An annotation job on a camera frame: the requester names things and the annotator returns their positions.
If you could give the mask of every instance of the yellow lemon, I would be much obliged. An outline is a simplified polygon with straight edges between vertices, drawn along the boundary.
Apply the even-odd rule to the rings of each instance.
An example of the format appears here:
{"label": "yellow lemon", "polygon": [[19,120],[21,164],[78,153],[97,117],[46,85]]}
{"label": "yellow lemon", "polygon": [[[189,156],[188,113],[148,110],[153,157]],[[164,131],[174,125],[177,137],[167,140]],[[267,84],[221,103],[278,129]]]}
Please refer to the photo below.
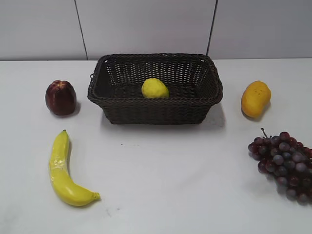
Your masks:
{"label": "yellow lemon", "polygon": [[169,91],[157,78],[149,78],[142,85],[142,94],[145,98],[168,98]]}

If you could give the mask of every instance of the banana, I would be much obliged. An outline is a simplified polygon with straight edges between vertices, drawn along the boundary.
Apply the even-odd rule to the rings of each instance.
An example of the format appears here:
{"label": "banana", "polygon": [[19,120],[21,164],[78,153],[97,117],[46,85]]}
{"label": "banana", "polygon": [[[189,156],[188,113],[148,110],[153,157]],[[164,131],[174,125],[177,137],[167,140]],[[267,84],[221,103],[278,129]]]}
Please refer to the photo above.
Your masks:
{"label": "banana", "polygon": [[99,193],[93,193],[73,182],[67,171],[69,137],[66,130],[54,140],[49,160],[49,172],[52,187],[56,194],[66,203],[73,206],[84,206],[100,199]]}

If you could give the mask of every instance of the yellow mango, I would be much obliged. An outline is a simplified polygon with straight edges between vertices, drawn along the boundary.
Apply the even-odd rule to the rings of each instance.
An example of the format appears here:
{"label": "yellow mango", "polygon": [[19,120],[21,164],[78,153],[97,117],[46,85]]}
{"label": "yellow mango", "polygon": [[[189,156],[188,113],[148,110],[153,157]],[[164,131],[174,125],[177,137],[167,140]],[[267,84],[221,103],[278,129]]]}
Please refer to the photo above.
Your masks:
{"label": "yellow mango", "polygon": [[245,115],[251,118],[259,117],[271,99],[271,91],[262,81],[248,85],[243,93],[241,106]]}

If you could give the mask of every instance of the plastic fruit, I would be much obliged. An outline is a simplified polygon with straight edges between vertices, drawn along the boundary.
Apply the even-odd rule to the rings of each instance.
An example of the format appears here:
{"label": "plastic fruit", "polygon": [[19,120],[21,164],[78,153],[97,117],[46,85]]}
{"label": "plastic fruit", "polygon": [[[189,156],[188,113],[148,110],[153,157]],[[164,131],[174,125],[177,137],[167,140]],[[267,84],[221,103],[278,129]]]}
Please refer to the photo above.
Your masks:
{"label": "plastic fruit", "polygon": [[274,176],[279,187],[287,188],[289,199],[308,202],[312,198],[310,149],[287,132],[268,137],[264,129],[261,130],[264,137],[256,137],[248,146],[251,156],[259,161],[258,170],[262,174]]}
{"label": "plastic fruit", "polygon": [[64,202],[73,206],[84,206],[100,199],[99,193],[93,193],[76,185],[70,178],[67,171],[68,150],[69,137],[64,130],[54,140],[49,161],[50,179],[54,191]]}
{"label": "plastic fruit", "polygon": [[76,93],[68,81],[55,80],[45,93],[45,103],[58,116],[69,115],[76,108]]}
{"label": "plastic fruit", "polygon": [[271,91],[261,81],[255,81],[248,85],[242,99],[241,106],[245,115],[251,118],[259,117],[271,99]]}
{"label": "plastic fruit", "polygon": [[150,78],[145,80],[142,85],[142,94],[145,98],[168,98],[169,91],[157,78]]}

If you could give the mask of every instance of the red apple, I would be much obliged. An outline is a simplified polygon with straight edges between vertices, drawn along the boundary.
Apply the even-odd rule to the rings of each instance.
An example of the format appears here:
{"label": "red apple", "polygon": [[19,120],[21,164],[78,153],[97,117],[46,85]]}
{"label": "red apple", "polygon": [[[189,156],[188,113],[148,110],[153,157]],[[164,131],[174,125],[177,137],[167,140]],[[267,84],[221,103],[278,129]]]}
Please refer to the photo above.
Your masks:
{"label": "red apple", "polygon": [[58,116],[69,115],[76,108],[76,93],[68,81],[55,80],[45,93],[45,103]]}

